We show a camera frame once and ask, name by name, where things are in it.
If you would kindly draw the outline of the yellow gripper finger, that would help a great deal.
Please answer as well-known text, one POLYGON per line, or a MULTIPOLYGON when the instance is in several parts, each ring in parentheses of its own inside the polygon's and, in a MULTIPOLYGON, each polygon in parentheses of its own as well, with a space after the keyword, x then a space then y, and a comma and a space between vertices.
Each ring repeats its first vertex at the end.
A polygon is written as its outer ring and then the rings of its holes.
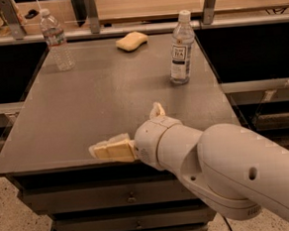
POLYGON ((104 163, 132 163, 136 159, 134 151, 135 141, 127 133, 119 134, 109 140, 89 147, 88 151, 98 164, 104 163))
POLYGON ((152 119, 159 116, 165 116, 165 110, 159 102, 154 102, 152 104, 152 110, 149 113, 149 118, 152 119))

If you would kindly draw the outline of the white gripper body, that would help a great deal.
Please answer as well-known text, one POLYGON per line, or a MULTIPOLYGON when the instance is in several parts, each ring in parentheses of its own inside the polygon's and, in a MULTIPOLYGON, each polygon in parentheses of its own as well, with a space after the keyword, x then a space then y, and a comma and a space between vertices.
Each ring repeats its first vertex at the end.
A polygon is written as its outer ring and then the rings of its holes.
POLYGON ((157 159, 157 147, 168 129, 172 128, 173 125, 181 124, 181 121, 167 116, 158 116, 145 121, 134 136, 135 152, 138 159, 158 171, 163 170, 157 159))

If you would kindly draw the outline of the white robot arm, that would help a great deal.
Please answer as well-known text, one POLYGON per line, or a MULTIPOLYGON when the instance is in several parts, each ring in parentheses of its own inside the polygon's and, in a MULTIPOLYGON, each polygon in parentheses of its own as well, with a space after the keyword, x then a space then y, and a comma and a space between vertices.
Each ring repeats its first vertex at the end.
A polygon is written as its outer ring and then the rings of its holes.
POLYGON ((140 160, 168 171, 227 218, 247 220, 265 207, 289 222, 289 151, 247 128, 216 124, 199 131, 155 103, 133 138, 119 134, 88 151, 100 163, 140 160))

